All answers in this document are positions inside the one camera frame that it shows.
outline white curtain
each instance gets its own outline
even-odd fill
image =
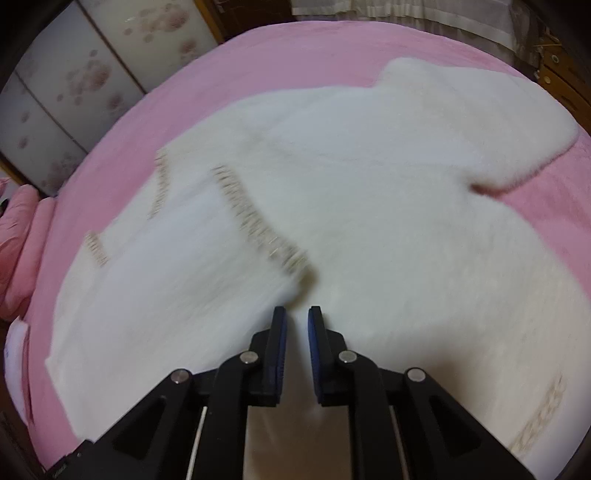
[[[291,4],[301,20],[336,20],[346,15],[350,20],[390,21],[481,48],[483,42],[462,34],[468,33],[499,46],[481,49],[502,60],[515,54],[530,64],[537,62],[531,48],[538,35],[537,22],[521,0],[291,0]],[[445,27],[461,33],[452,34]]]

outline wooden cabinet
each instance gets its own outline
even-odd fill
[[[564,105],[581,127],[591,133],[591,86],[559,43],[545,37],[541,49],[538,83]]]

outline sliding closet door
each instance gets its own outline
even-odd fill
[[[216,45],[193,0],[76,0],[0,93],[0,153],[54,195],[126,111]]]

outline blue gripper pad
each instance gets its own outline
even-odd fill
[[[279,339],[279,353],[277,358],[277,370],[276,370],[276,385],[277,385],[277,401],[281,398],[281,392],[283,391],[283,372],[285,370],[285,346],[287,344],[287,319],[285,316],[281,322],[281,336]]]
[[[310,359],[312,361],[312,376],[314,380],[314,393],[318,402],[320,402],[320,352],[318,350],[318,340],[316,339],[316,330],[312,318],[312,310],[308,311],[308,343],[310,344]]]

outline pink bed sheet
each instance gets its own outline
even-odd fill
[[[133,107],[61,191],[27,321],[31,440],[50,466],[79,441],[44,360],[61,282],[85,233],[102,230],[154,168],[156,150],[229,103],[277,89],[370,86],[396,57],[520,75],[462,43],[378,22],[297,22],[250,31],[192,62]],[[591,140],[576,145],[501,200],[529,221],[591,297]]]

